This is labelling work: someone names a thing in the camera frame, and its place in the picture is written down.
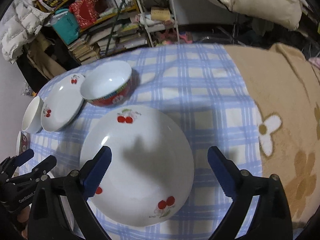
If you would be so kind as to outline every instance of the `white ceramic dish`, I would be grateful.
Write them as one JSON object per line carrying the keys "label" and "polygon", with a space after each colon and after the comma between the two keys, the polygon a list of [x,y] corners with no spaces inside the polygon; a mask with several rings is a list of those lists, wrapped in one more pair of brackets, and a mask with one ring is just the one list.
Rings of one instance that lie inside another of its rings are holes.
{"label": "white ceramic dish", "polygon": [[101,105],[102,102],[102,105],[112,104],[115,97],[119,97],[125,88],[131,86],[128,84],[131,75],[132,68],[125,61],[105,62],[86,77],[80,89],[81,95],[93,105]]}
{"label": "white ceramic dish", "polygon": [[42,107],[43,129],[48,132],[58,131],[72,121],[83,103],[80,94],[80,86],[83,81],[83,75],[72,74],[53,87]]}
{"label": "white ceramic dish", "polygon": [[43,101],[39,96],[31,101],[22,119],[21,129],[23,132],[36,133],[42,128],[40,120],[42,107]]}
{"label": "white ceramic dish", "polygon": [[145,106],[115,109],[84,141],[80,166],[106,145],[112,161],[91,199],[110,219],[149,226],[174,215],[191,191],[194,163],[189,143],[167,115]]}
{"label": "white ceramic dish", "polygon": [[19,155],[30,148],[30,134],[19,131],[16,145],[16,155]]}

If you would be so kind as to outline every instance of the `teal bag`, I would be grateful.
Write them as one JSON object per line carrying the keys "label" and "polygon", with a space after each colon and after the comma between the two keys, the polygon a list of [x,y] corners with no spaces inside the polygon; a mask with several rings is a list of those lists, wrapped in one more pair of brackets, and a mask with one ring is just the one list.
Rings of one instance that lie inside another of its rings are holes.
{"label": "teal bag", "polygon": [[56,11],[55,15],[52,16],[51,26],[67,45],[79,37],[79,24],[75,16],[69,12],[69,9]]}

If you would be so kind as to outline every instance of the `beige blanket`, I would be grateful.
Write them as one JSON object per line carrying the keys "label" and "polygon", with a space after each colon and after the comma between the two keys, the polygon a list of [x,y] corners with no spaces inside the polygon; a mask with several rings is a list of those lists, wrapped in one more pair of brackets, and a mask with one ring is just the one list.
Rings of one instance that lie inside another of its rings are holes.
{"label": "beige blanket", "polygon": [[301,226],[320,205],[320,71],[283,44],[225,49],[260,111],[263,176],[280,176],[294,227]]}

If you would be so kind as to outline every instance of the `human hand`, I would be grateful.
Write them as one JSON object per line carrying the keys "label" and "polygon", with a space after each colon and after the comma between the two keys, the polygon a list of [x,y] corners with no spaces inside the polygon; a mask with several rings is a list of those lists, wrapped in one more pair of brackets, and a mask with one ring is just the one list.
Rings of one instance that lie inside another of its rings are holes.
{"label": "human hand", "polygon": [[[26,208],[24,208],[20,214],[17,216],[17,220],[20,223],[25,223],[28,221],[29,219],[29,215],[30,215],[30,207],[27,206]],[[23,238],[28,238],[28,225],[26,226],[26,228],[21,232],[21,235]]]}

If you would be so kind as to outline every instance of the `red and white bowl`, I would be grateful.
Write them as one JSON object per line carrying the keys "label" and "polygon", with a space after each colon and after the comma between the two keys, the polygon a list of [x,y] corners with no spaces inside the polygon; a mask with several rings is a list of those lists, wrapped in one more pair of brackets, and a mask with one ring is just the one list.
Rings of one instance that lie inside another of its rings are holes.
{"label": "red and white bowl", "polygon": [[121,102],[131,88],[132,68],[121,60],[103,63],[81,85],[81,96],[92,105],[107,106]]}

